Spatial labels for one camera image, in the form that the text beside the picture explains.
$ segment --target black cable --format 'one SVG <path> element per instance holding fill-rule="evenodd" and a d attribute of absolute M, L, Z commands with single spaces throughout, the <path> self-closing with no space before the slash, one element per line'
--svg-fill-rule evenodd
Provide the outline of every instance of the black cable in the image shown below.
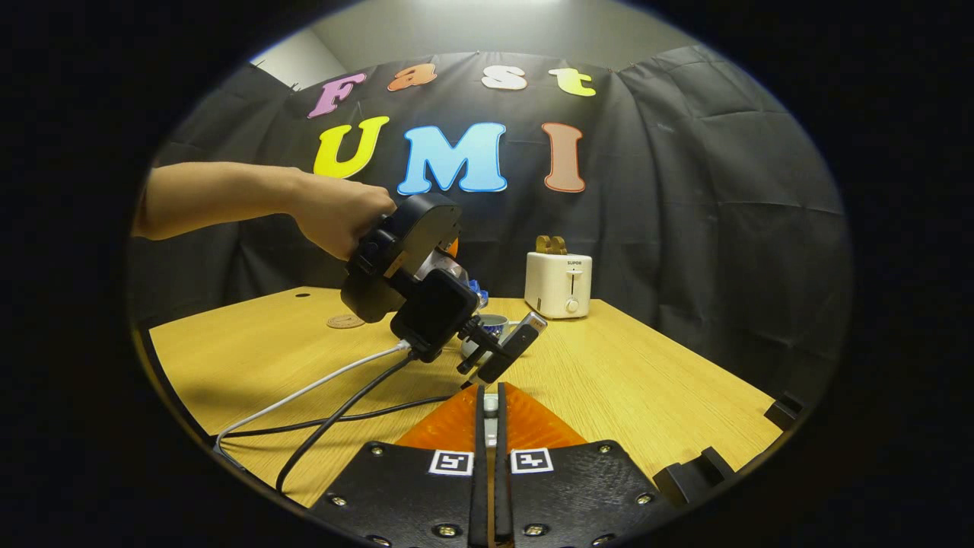
<path fill-rule="evenodd" d="M 419 406 L 424 406 L 426 404 L 436 404 L 439 402 L 445 402 L 449 400 L 452 396 L 436 396 L 435 398 L 426 398 L 423 400 L 416 400 L 415 402 L 409 402 L 407 404 L 399 404 L 398 406 L 393 406 L 390 408 L 385 408 L 382 410 L 375 410 L 370 412 L 364 412 L 360 414 L 347 414 L 345 416 L 338 417 L 338 422 L 349 422 L 352 420 L 364 420 L 366 418 L 373 418 L 376 416 L 382 416 L 384 414 L 389 414 L 391 412 L 408 410 L 411 408 L 417 408 Z M 280 434 L 282 432 L 292 432 L 294 430 L 302 430 L 305 428 L 311 428 L 312 426 L 318 426 L 319 424 L 324 424 L 324 421 L 331 418 L 327 416 L 325 418 L 318 418 L 315 420 L 309 420 L 307 422 L 299 422 L 297 424 L 288 424 L 286 426 L 277 426 L 274 428 L 262 428 L 260 430 L 244 430 L 243 432 L 231 432 L 223 437 L 224 440 L 227 438 L 243 438 L 246 436 L 263 436 L 266 434 Z"/>
<path fill-rule="evenodd" d="M 415 352 L 413 350 L 410 350 L 408 356 L 406 356 L 401 361 L 399 361 L 399 363 L 395 364 L 394 366 L 382 372 L 382 374 L 380 374 L 379 376 L 370 380 L 369 383 L 363 386 L 361 390 L 356 392 L 356 394 L 353 397 L 349 398 L 347 402 L 342 404 L 342 407 L 338 408 L 338 411 L 336 411 L 331 416 L 329 416 L 324 421 L 324 423 L 322 423 L 321 426 L 318 427 L 318 430 L 316 430 L 311 436 L 309 436 L 308 439 L 305 440 L 303 444 L 301 444 L 301 447 L 299 447 L 284 464 L 283 468 L 278 474 L 278 480 L 275 489 L 277 489 L 280 494 L 284 494 L 284 478 L 287 477 L 287 474 L 291 471 L 292 468 L 294 468 L 294 465 L 297 464 L 298 460 L 301 459 L 304 453 L 306 453 L 311 448 L 311 446 L 315 444 L 318 438 L 324 435 L 324 433 L 327 432 L 328 429 L 331 428 L 331 426 L 334 423 L 338 422 L 338 419 L 341 418 L 343 414 L 345 414 L 345 411 L 348 411 L 353 405 L 358 403 L 358 400 L 361 400 L 363 397 L 365 397 L 366 394 L 371 392 L 372 389 L 378 386 L 383 380 L 389 378 L 389 376 L 392 375 L 394 372 L 397 372 L 402 368 L 408 366 L 409 363 L 415 359 L 416 359 Z"/>

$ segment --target blue letter m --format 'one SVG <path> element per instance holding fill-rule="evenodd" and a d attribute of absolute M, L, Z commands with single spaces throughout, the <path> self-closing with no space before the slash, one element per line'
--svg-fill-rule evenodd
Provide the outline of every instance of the blue letter m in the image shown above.
<path fill-rule="evenodd" d="M 467 192 L 500 192 L 507 188 L 498 161 L 498 143 L 506 128 L 502 124 L 484 122 L 473 124 L 451 147 L 437 126 L 413 128 L 406 132 L 409 139 L 409 162 L 406 180 L 399 184 L 399 194 L 429 192 L 432 182 L 426 179 L 426 165 L 441 190 L 453 185 L 460 168 L 467 163 L 467 174 L 458 184 Z"/>

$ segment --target coaster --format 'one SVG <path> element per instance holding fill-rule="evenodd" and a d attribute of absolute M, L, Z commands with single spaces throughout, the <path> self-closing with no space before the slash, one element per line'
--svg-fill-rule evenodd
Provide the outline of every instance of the coaster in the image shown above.
<path fill-rule="evenodd" d="M 328 318 L 328 326 L 336 330 L 347 330 L 357 328 L 365 322 L 355 314 L 345 314 L 344 316 L 332 316 Z"/>

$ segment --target black fabric curtain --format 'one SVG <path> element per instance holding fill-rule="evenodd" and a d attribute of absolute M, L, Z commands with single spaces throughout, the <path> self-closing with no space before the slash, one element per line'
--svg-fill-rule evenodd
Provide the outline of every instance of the black fabric curtain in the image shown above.
<path fill-rule="evenodd" d="M 398 71 L 424 62 L 435 64 L 435 80 L 387 89 Z M 481 84 L 483 69 L 498 64 L 523 69 L 528 87 Z M 590 75 L 585 86 L 596 95 L 562 91 L 547 71 L 564 67 Z M 401 200 L 406 131 L 437 126 L 456 145 L 472 124 L 501 123 L 506 190 L 431 190 L 463 207 L 458 260 L 491 295 L 523 296 L 535 237 L 560 235 L 570 252 L 592 256 L 594 298 L 770 395 L 809 398 L 827 380 L 851 297 L 839 193 L 801 125 L 730 62 L 694 46 L 619 72 L 499 53 L 359 72 L 366 80 L 333 112 L 308 119 L 320 86 L 292 92 L 243 68 L 179 126 L 159 164 L 227 160 L 311 172 L 321 132 L 352 125 L 339 148 L 345 160 L 356 152 L 357 124 L 389 116 L 372 160 L 351 178 Z M 583 192 L 545 187 L 545 122 L 581 130 Z M 132 311 L 143 327 L 297 286 L 337 288 L 343 278 L 343 263 L 286 215 L 131 242 Z"/>

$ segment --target white cup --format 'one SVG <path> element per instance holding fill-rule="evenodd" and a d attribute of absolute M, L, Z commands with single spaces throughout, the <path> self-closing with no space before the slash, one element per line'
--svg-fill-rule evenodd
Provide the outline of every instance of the white cup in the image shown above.
<path fill-rule="evenodd" d="M 492 333 L 498 333 L 498 340 L 503 343 L 507 336 L 510 334 L 511 330 L 517 327 L 520 322 L 512 321 L 507 318 L 507 316 L 502 316 L 500 314 L 481 314 L 480 319 L 483 321 L 484 328 Z M 477 343 L 469 339 L 469 337 L 464 340 L 463 344 L 460 345 L 460 354 L 467 358 L 474 350 L 477 349 Z M 484 352 L 484 355 L 480 357 L 477 361 L 478 364 L 483 364 L 490 359 L 492 355 L 491 351 Z"/>

